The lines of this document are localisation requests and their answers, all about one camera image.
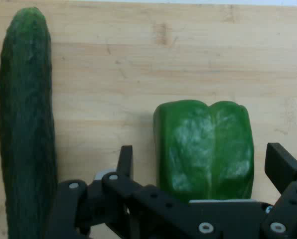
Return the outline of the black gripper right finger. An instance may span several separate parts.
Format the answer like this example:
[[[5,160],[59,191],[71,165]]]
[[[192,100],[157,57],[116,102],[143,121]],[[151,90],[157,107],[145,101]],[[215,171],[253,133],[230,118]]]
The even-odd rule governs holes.
[[[265,239],[297,239],[297,160],[279,143],[268,143],[265,173],[280,197],[261,224]]]

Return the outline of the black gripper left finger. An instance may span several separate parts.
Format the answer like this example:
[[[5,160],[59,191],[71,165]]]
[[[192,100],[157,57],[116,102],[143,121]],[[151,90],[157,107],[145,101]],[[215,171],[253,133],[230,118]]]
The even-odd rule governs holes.
[[[46,239],[87,239],[105,224],[123,239],[220,239],[222,229],[152,185],[132,179],[133,148],[121,148],[117,169],[87,185],[60,183],[48,219]]]

